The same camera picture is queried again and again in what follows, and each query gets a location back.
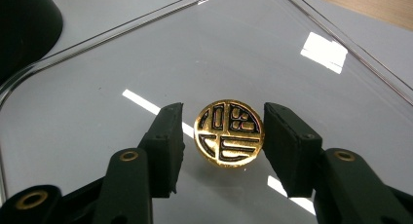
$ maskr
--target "glass edge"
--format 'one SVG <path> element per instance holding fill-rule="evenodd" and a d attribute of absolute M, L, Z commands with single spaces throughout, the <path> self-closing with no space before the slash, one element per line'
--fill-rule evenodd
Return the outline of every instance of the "glass edge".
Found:
<path fill-rule="evenodd" d="M 358 59 L 364 66 L 389 86 L 396 94 L 413 106 L 413 88 L 396 76 L 392 70 L 373 56 L 366 49 L 355 42 L 349 35 L 337 27 L 333 22 L 324 17 L 317 9 L 305 0 L 288 0 L 303 14 L 312 20 L 323 31 L 330 35 L 336 42 L 344 46 L 350 54 Z"/>

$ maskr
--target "screw hole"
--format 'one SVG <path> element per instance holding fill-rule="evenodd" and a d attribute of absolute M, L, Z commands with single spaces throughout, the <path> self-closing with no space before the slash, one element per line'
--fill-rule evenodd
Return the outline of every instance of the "screw hole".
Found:
<path fill-rule="evenodd" d="M 128 218 L 125 215 L 118 215 L 112 219 L 111 224 L 127 224 Z"/>
<path fill-rule="evenodd" d="M 304 134 L 303 137 L 308 138 L 308 139 L 315 138 L 315 136 L 313 134 Z"/>
<path fill-rule="evenodd" d="M 334 156 L 336 156 L 338 159 L 346 162 L 352 162 L 356 159 L 355 155 L 346 152 L 346 151 L 335 151 Z"/>
<path fill-rule="evenodd" d="M 125 153 L 123 153 L 121 155 L 121 157 L 119 157 L 121 159 L 121 161 L 123 162 L 128 162 L 128 161 L 132 161 L 135 160 L 137 158 L 138 154 L 136 152 L 133 151 L 127 151 Z"/>
<path fill-rule="evenodd" d="M 16 208 L 26 210 L 40 205 L 48 198 L 48 193 L 43 190 L 34 191 L 21 197 L 16 203 Z"/>
<path fill-rule="evenodd" d="M 398 221 L 396 221 L 395 219 L 391 217 L 387 217 L 387 216 L 382 216 L 381 220 L 382 220 L 382 223 L 384 224 L 399 224 Z"/>

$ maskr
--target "black engraved symbol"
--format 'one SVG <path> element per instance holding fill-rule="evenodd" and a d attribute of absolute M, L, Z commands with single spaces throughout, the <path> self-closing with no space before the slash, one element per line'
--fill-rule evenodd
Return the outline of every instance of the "black engraved symbol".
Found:
<path fill-rule="evenodd" d="M 257 120 L 240 105 L 230 104 L 230 113 L 231 131 L 259 132 Z"/>
<path fill-rule="evenodd" d="M 261 150 L 262 123 L 250 107 L 234 100 L 216 101 L 200 113 L 195 141 L 210 161 L 238 167 L 252 161 Z"/>

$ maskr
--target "engraved pattern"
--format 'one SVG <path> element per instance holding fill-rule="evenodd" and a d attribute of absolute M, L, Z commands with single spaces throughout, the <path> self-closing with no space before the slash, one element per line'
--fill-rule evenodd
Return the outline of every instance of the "engraved pattern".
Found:
<path fill-rule="evenodd" d="M 264 132 L 258 115 L 236 100 L 207 106 L 195 122 L 195 141 L 216 165 L 236 168 L 251 162 L 261 150 Z"/>

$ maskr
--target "metal coin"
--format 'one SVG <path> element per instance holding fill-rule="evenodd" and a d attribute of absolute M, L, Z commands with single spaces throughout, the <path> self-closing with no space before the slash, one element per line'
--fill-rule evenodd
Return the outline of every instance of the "metal coin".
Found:
<path fill-rule="evenodd" d="M 194 139 L 208 161 L 223 168 L 237 168 L 257 157 L 264 143 L 264 128 L 251 107 L 224 99 L 201 111 L 195 121 Z"/>

